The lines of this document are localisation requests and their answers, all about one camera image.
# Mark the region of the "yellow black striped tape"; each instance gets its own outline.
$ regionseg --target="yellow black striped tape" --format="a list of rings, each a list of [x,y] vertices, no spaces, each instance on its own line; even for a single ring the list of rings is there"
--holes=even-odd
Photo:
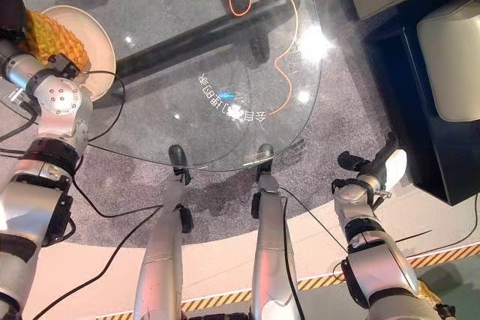
[[[467,256],[480,254],[480,244],[473,244],[465,247],[458,247],[452,250],[444,250],[436,253],[425,254],[422,256],[414,256],[409,258],[409,262],[413,268],[423,268],[429,265],[438,265],[445,262],[452,262],[458,259],[464,259]],[[318,289],[325,286],[340,284],[345,281],[344,275],[339,271],[335,274],[326,274],[320,277],[312,277],[303,279],[298,282],[298,290],[305,291]],[[181,311],[189,313],[194,310],[203,310],[210,307],[220,307],[225,304],[241,303],[249,301],[252,298],[250,289],[232,292],[229,294],[215,295],[205,298],[188,300],[181,303]],[[108,316],[98,316],[97,320],[131,320],[132,313],[114,314]]]

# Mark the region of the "glass table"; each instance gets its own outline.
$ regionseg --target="glass table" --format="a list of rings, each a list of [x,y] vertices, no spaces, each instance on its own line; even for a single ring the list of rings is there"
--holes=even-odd
[[[266,159],[264,143],[288,148],[314,107],[326,46],[314,0],[23,1],[79,7],[106,29],[126,101],[99,148],[169,164],[178,144],[192,169],[243,169]],[[121,89],[94,102],[91,137],[116,117]],[[0,83],[18,111],[11,90]]]

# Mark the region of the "robotic hand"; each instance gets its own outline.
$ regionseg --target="robotic hand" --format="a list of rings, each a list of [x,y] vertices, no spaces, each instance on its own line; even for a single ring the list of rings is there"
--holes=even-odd
[[[0,0],[0,14],[0,76],[41,113],[37,138],[0,187],[0,319],[19,319],[41,247],[60,241],[70,220],[68,190],[87,145],[92,102],[68,79],[78,74],[71,62],[44,67],[17,47],[26,19],[22,0]]]
[[[431,306],[416,297],[419,285],[414,270],[374,214],[405,173],[407,154],[398,149],[393,133],[370,162],[350,155],[339,165],[358,172],[357,178],[333,181],[334,206],[348,242],[343,275],[353,300],[369,309],[368,319],[440,319]]]

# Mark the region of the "white bowl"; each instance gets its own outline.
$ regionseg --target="white bowl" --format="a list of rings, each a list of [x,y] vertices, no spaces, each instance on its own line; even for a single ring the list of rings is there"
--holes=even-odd
[[[90,63],[88,70],[116,71],[115,52],[105,29],[90,14],[68,5],[49,7],[42,12],[70,30],[83,43]],[[112,86],[115,77],[111,74],[82,74],[75,82],[87,88],[93,101],[103,97]]]

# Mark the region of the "pineapple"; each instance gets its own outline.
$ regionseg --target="pineapple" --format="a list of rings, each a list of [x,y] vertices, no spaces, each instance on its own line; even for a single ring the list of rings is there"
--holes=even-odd
[[[37,11],[27,10],[27,29],[23,50],[47,65],[51,55],[62,52],[81,70],[85,71],[89,57],[82,42],[56,20]]]

